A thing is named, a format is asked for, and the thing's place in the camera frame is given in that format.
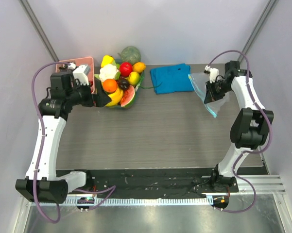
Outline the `orange fruit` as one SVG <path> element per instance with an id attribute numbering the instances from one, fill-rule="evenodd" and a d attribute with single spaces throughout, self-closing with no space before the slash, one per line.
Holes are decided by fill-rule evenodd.
<path id="1" fill-rule="evenodd" d="M 114 93 L 118 88 L 117 81 L 114 79 L 106 79 L 103 82 L 103 89 L 107 93 Z"/>

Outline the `clear zip top bag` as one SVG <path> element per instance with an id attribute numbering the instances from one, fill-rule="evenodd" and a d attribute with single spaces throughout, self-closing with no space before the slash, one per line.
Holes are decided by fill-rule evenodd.
<path id="1" fill-rule="evenodd" d="M 213 83 L 210 82 L 209 75 L 204 72 L 189 74 L 188 78 L 205 108 L 216 118 L 220 108 L 229 100 L 229 93 L 220 90 L 224 77 L 217 75 Z"/>

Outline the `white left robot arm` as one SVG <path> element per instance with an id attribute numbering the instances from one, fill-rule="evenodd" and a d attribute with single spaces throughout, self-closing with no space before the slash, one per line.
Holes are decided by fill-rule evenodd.
<path id="1" fill-rule="evenodd" d="M 75 189 L 84 194 L 93 190 L 94 182 L 86 172 L 73 171 L 57 177 L 56 159 L 60 138 L 73 107 L 92 107 L 95 104 L 91 83 L 83 72 L 53 73 L 50 81 L 49 95 L 38 105 L 42 118 L 38 121 L 34 155 L 25 178 L 18 179 L 15 188 L 31 202 L 61 204 Z"/>

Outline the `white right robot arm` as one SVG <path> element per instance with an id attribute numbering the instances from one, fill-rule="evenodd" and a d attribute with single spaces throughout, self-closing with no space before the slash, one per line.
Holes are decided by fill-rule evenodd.
<path id="1" fill-rule="evenodd" d="M 241 69 L 238 61 L 230 61 L 224 68 L 224 76 L 213 68 L 205 70 L 210 77 L 206 82 L 204 103 L 220 101 L 232 91 L 240 107 L 230 130 L 231 146 L 210 175 L 209 185 L 216 192 L 234 185 L 237 170 L 244 159 L 271 137 L 269 127 L 274 119 L 273 111 L 266 110 L 257 97 L 251 72 Z"/>

